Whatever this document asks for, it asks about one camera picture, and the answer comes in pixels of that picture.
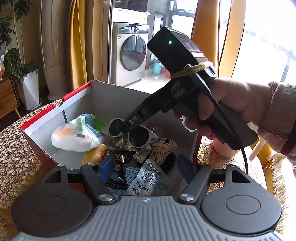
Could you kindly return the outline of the person's right forearm sleeve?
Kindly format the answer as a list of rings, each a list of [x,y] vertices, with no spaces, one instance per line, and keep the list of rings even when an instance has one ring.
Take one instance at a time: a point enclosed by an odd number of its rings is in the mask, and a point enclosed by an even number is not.
[[[272,98],[258,129],[270,147],[295,164],[295,86],[271,82]]]

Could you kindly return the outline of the person's right hand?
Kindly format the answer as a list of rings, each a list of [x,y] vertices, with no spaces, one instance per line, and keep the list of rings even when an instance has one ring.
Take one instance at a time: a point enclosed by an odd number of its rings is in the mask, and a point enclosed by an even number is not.
[[[262,126],[273,96],[271,86],[218,78],[210,84],[210,89],[216,101],[234,109],[247,123],[252,122],[258,128]],[[200,119],[204,121],[214,111],[214,105],[203,93],[199,93],[197,100]],[[210,140],[216,137],[209,126],[200,125],[195,119],[186,117],[185,126]]]

